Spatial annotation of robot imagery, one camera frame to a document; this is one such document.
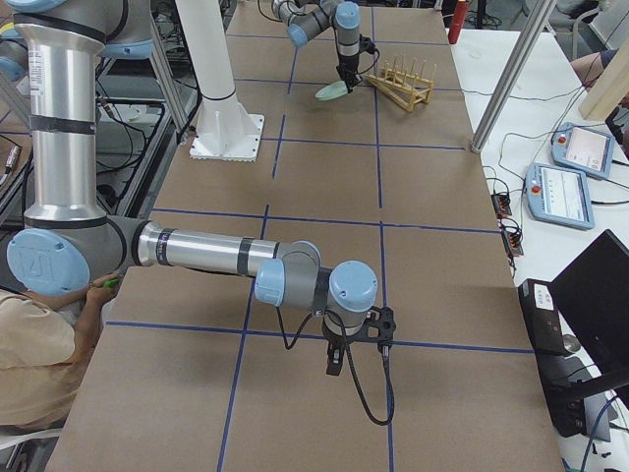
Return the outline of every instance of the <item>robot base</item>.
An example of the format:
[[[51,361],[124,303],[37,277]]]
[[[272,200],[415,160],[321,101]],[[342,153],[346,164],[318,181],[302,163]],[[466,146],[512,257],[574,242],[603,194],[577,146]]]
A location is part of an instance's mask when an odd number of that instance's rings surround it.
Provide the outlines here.
[[[225,123],[219,111],[214,112],[213,119],[201,116],[197,136],[190,149],[190,156],[195,159],[222,159],[254,162],[257,158],[262,128],[263,115],[250,115],[243,105],[238,103],[241,127]]]

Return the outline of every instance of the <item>blue grid line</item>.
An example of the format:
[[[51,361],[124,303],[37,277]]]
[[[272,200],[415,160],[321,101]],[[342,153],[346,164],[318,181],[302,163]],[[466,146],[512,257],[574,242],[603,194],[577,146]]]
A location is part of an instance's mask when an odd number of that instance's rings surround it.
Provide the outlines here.
[[[290,40],[288,36],[278,36],[278,35],[274,35],[274,34],[245,34],[245,33],[238,33],[238,32],[230,32],[230,33],[226,33],[225,34],[227,37],[250,37],[250,38],[257,38],[257,39],[286,39],[286,40]],[[330,38],[330,37],[316,37],[314,39],[311,40],[311,42],[313,41],[322,41],[322,42],[331,42],[334,41],[334,39]],[[390,40],[380,40],[378,41],[379,44],[411,44],[411,45],[418,45],[418,46],[450,46],[447,42],[427,42],[427,41],[390,41]]]
[[[220,332],[224,334],[242,334],[241,329],[234,329],[229,327],[210,327],[210,326],[196,326],[193,324],[164,324],[164,323],[142,323],[142,322],[121,322],[121,321],[107,321],[107,325],[110,326],[128,326],[128,327],[150,327],[153,329],[174,329],[180,331],[206,331],[206,332]]]
[[[533,349],[520,349],[517,347],[472,346],[468,344],[442,344],[414,341],[393,341],[393,345],[403,347],[426,347],[430,349],[450,349],[455,351],[499,352],[502,354],[535,354]]]
[[[269,205],[266,205],[264,209],[264,220],[262,222],[262,228],[259,232],[259,239],[264,239],[264,231],[266,230],[266,218],[268,217]],[[229,437],[229,427],[232,420],[232,413],[234,411],[234,401],[236,399],[236,388],[238,387],[238,379],[240,377],[241,365],[243,355],[245,352],[245,341],[247,340],[247,330],[249,328],[249,318],[252,312],[252,300],[254,298],[254,287],[256,282],[252,280],[251,288],[249,289],[249,300],[247,302],[247,313],[245,314],[245,321],[243,322],[243,333],[240,337],[240,346],[238,348],[238,359],[236,360],[236,370],[234,372],[234,380],[232,381],[232,391],[229,395],[229,405],[227,407],[227,416],[225,418],[225,427],[223,429],[223,439],[220,445],[220,453],[218,455],[218,463],[216,464],[216,472],[223,470],[223,462],[225,460],[225,450],[227,448],[227,440]]]
[[[293,88],[293,78],[295,77],[295,66],[297,66],[297,53],[299,52],[299,49],[295,48],[295,54],[293,54],[293,65],[291,66],[291,77],[288,80],[288,91],[286,92],[287,95],[291,94],[291,89]]]
[[[378,44],[412,44],[418,46],[448,46],[450,44],[447,42],[426,42],[426,41],[387,41],[387,40],[379,40]]]
[[[274,34],[245,34],[243,32],[226,32],[225,36],[227,37],[254,37],[254,38],[265,38],[265,39],[289,39],[288,36],[276,36]]]
[[[234,79],[234,82],[262,82],[266,84],[291,84],[290,81],[280,81],[278,79],[250,79],[250,78],[240,78]],[[297,86],[327,86],[326,82],[302,82],[302,81],[293,81],[292,84]]]
[[[254,218],[254,219],[269,219],[272,221],[303,221],[307,223],[330,223],[330,224],[347,224],[356,226],[372,226],[378,227],[382,225],[385,228],[411,228],[411,229],[425,229],[429,231],[456,231],[464,233],[484,233],[484,234],[500,234],[498,229],[478,229],[478,228],[450,228],[447,226],[428,226],[423,224],[410,224],[410,223],[385,223],[385,222],[372,222],[372,221],[350,221],[343,219],[325,219],[325,218],[305,218],[300,216],[262,216],[258,214],[245,214],[245,213],[229,213],[221,211],[202,211],[197,209],[175,209],[175,208],[154,208],[153,211],[161,213],[183,213],[183,214],[200,214],[206,216],[227,216],[236,218]]]
[[[273,171],[271,177],[275,179],[277,175],[277,165],[279,164],[279,152],[282,148],[282,136],[284,135],[284,124],[286,123],[286,115],[282,115],[282,124],[279,127],[279,138],[277,139],[277,148],[275,149],[275,161],[273,162]]]
[[[342,219],[325,219],[325,218],[301,218],[299,216],[270,216],[268,219],[276,221],[303,221],[306,223],[331,223],[331,224],[348,224],[355,226],[378,226],[378,223],[368,221],[345,221]]]
[[[263,141],[273,141],[274,138],[262,138]],[[365,147],[381,147],[381,148],[409,148],[409,149],[441,149],[441,150],[465,150],[460,146],[428,146],[428,145],[385,145],[383,143],[353,143],[351,141],[320,141],[320,140],[301,140],[295,138],[283,138],[286,143],[307,143],[313,145],[335,145],[335,146],[365,146]]]
[[[177,208],[154,208],[152,211],[160,213],[182,213],[182,214],[202,214],[203,216],[227,216],[231,218],[253,218],[263,219],[261,214],[246,214],[246,213],[228,213],[222,211],[201,211],[198,209],[177,209]]]
[[[372,39],[375,42],[375,10],[372,7]],[[373,65],[373,73],[377,75],[377,63]],[[377,107],[377,90],[373,88],[373,106],[375,108],[375,148],[377,155],[377,196],[378,207],[383,208],[383,195],[382,195],[382,174],[381,174],[381,160],[380,160],[380,127],[378,119],[378,107]],[[387,306],[387,293],[386,293],[386,254],[384,251],[384,226],[382,220],[378,225],[380,236],[380,279],[382,281],[382,305]],[[386,392],[386,414],[391,414],[392,398],[389,392],[388,386],[385,384],[384,388]],[[389,472],[395,472],[395,449],[393,447],[393,423],[386,425],[386,443],[389,462]]]
[[[428,145],[380,145],[380,146],[382,148],[466,150],[462,146],[428,146]]]
[[[427,229],[434,231],[455,231],[464,233],[483,233],[483,234],[501,234],[499,229],[478,229],[478,228],[448,228],[445,226],[426,226],[423,224],[405,224],[405,223],[382,223],[386,228],[415,228]]]
[[[287,143],[309,143],[314,145],[335,145],[335,146],[369,146],[374,147],[373,143],[352,143],[350,141],[318,141],[318,140],[300,140],[295,138],[284,138]]]
[[[373,89],[373,106],[375,115],[375,159],[377,166],[377,207],[384,208],[384,196],[382,194],[382,162],[380,160],[380,124],[378,120],[378,108],[377,108],[377,90]]]
[[[264,331],[261,329],[235,329],[229,327],[212,327],[212,326],[197,326],[193,324],[161,324],[161,323],[143,323],[143,322],[123,322],[123,321],[108,321],[107,325],[111,326],[126,326],[126,327],[140,327],[151,329],[173,329],[180,331],[205,331],[205,332],[217,332],[220,334],[239,334],[247,336],[263,336],[263,337],[282,337],[281,332],[276,331]],[[295,337],[295,333],[287,332],[287,337]],[[317,334],[302,333],[300,338],[314,339],[324,341],[325,337]],[[448,343],[436,343],[436,342],[421,342],[421,341],[393,341],[394,346],[400,347],[423,347],[426,349],[447,349],[454,351],[480,351],[480,352],[496,352],[502,354],[535,354],[533,349],[520,349],[515,347],[492,347],[492,346],[474,346],[469,344],[448,344]]]
[[[262,82],[262,83],[269,83],[269,84],[293,84],[295,86],[327,86],[329,85],[329,83],[327,82],[308,82],[308,81],[281,81],[279,79],[254,79],[254,78],[250,78],[250,77],[238,77],[238,78],[234,78],[235,82]],[[367,85],[365,83],[360,83],[357,85],[357,87],[360,88],[371,88],[372,86]],[[433,91],[460,91],[461,93],[464,93],[463,90],[461,88],[441,88],[441,87],[435,87],[432,89]]]

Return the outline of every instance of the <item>red bottle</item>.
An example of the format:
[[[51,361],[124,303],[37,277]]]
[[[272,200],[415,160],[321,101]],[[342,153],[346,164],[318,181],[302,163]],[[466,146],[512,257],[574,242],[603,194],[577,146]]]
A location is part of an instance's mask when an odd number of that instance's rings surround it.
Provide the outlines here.
[[[448,33],[448,42],[450,44],[456,44],[456,41],[459,40],[459,34],[465,23],[469,6],[470,2],[467,0],[459,0],[457,2],[456,8],[454,9],[454,16],[452,17],[452,23],[450,23],[450,32]]]

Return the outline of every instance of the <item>light blue joint cap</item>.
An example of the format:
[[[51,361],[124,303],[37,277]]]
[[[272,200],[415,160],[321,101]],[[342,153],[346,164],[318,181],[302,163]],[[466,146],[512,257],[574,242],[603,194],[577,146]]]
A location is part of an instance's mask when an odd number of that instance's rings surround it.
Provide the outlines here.
[[[24,67],[8,57],[0,57],[0,71],[11,82],[18,81],[27,74]]]
[[[7,29],[0,34],[2,39],[22,39],[22,36],[16,31],[15,28]]]
[[[107,44],[100,53],[102,57],[112,59],[140,60],[148,59],[153,52],[153,40],[129,42],[127,44]]]
[[[361,12],[354,2],[343,2],[336,7],[336,25],[344,30],[353,30],[361,25]]]
[[[291,38],[291,42],[295,45],[295,47],[302,47],[308,43],[308,36],[302,27],[299,25],[293,24],[286,30],[288,32],[288,37]]]
[[[21,13],[43,13],[66,3],[66,0],[5,0],[5,2]]]
[[[89,284],[89,267],[81,252],[53,231],[20,231],[7,247],[13,275],[29,290],[65,295]]]
[[[262,303],[279,307],[284,301],[286,277],[284,263],[279,259],[267,259],[257,271],[254,293]]]
[[[366,312],[375,302],[377,277],[367,264],[347,261],[330,274],[330,294],[348,312]]]

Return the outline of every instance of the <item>white table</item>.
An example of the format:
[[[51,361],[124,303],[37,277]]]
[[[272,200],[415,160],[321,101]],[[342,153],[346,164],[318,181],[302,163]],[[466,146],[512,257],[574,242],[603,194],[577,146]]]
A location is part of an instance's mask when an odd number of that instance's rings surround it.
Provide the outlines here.
[[[458,43],[452,46],[461,87],[463,90],[469,90],[465,93],[466,105],[475,130],[489,102],[489,96],[476,92],[491,93],[493,91],[518,34],[517,31],[464,29],[461,31]],[[579,85],[576,75],[553,36],[543,33],[511,95],[547,98],[575,90]],[[576,94],[578,92],[548,101],[516,98],[510,98],[507,101],[483,149],[482,161],[484,165],[495,169],[497,177],[504,180],[510,190],[521,189],[523,184],[522,180],[498,166],[500,147],[505,135],[517,133],[533,137],[550,132],[556,124],[559,124],[557,120],[566,111]],[[560,123],[570,121],[593,125],[592,122],[583,120],[578,111],[578,104],[584,97],[585,93],[576,97],[575,104]],[[524,177],[534,159],[535,162],[551,163],[549,139],[544,140],[544,138],[530,140],[514,136],[507,137],[503,146],[502,165]],[[622,149],[616,144],[614,146],[614,159],[626,161]],[[491,169],[486,168],[486,176],[493,176]],[[629,185],[629,168],[614,164],[609,178]],[[488,181],[488,184],[492,188],[493,182]],[[629,200],[627,191],[610,183],[588,179],[588,184],[592,200],[609,202]],[[501,184],[496,184],[496,190],[503,190]],[[596,227],[593,230],[581,231],[536,221],[531,218],[526,202],[523,205],[520,203],[521,193],[512,193],[513,217],[522,222],[524,234],[524,256],[515,260],[517,271],[514,283],[516,286],[527,278],[553,280],[606,228],[610,228],[621,241],[629,245],[629,223],[627,222],[629,206],[595,206]],[[582,360],[585,365],[592,363],[588,362],[587,358]],[[602,470],[605,467],[627,470],[629,435],[615,430],[612,430],[611,434],[611,444],[597,442],[599,454],[590,454],[587,470]],[[587,438],[561,438],[559,443],[563,457],[572,467],[579,469]],[[607,459],[602,459],[600,453],[608,450],[612,451],[612,455]]]

